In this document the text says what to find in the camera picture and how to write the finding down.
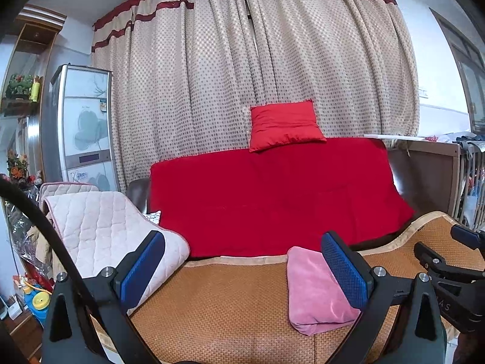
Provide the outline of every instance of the clothes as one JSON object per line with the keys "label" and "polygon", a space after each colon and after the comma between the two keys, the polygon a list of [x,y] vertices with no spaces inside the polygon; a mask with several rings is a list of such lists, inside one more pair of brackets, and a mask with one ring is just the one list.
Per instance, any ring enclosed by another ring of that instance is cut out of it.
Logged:
{"label": "clothes", "polygon": [[352,308],[320,252],[288,251],[289,321],[301,334],[314,335],[352,324]]}
{"label": "clothes", "polygon": [[475,135],[474,137],[462,135],[461,137],[457,137],[457,142],[460,141],[485,141],[485,135]]}

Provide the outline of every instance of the metal screw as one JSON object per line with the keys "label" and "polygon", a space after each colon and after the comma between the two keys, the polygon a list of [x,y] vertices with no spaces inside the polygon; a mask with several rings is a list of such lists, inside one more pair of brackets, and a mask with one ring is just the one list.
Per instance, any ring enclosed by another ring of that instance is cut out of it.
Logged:
{"label": "metal screw", "polygon": [[56,276],[56,281],[57,282],[64,282],[66,279],[67,279],[67,272],[64,272],[64,271],[60,272]]}
{"label": "metal screw", "polygon": [[428,281],[429,281],[429,276],[428,276],[428,274],[425,274],[424,272],[421,272],[421,273],[419,274],[419,277],[420,277],[421,281],[423,281],[423,282],[428,282]]}
{"label": "metal screw", "polygon": [[384,267],[375,267],[374,268],[374,273],[378,276],[378,277],[384,277],[386,276],[387,272],[385,270]]}
{"label": "metal screw", "polygon": [[108,278],[111,275],[113,275],[113,272],[115,272],[115,269],[113,267],[104,267],[100,274],[102,277]]}

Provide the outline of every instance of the sofa armrest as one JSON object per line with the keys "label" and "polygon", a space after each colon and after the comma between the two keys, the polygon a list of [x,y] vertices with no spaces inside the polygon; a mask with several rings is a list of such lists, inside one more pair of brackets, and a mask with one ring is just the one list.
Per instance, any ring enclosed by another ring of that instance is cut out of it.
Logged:
{"label": "sofa armrest", "polygon": [[149,210],[150,178],[132,180],[126,189],[126,197],[141,213],[147,214]]}

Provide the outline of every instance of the curtain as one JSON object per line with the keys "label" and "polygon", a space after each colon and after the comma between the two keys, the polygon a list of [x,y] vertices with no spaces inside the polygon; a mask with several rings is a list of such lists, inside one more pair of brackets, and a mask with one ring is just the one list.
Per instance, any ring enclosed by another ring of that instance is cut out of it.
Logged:
{"label": "curtain", "polygon": [[92,49],[113,71],[123,190],[156,161],[248,147],[254,105],[312,98],[327,136],[418,128],[394,0],[128,0],[95,23]]}
{"label": "curtain", "polygon": [[395,0],[248,0],[271,102],[312,98],[325,135],[415,135],[418,77]]}

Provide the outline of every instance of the refrigerator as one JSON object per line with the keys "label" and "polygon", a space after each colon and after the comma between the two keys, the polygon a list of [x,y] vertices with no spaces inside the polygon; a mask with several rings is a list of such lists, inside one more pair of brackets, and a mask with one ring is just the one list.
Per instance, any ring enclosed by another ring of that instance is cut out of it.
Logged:
{"label": "refrigerator", "polygon": [[50,81],[40,130],[47,182],[90,183],[119,190],[112,152],[110,71],[65,64]]}

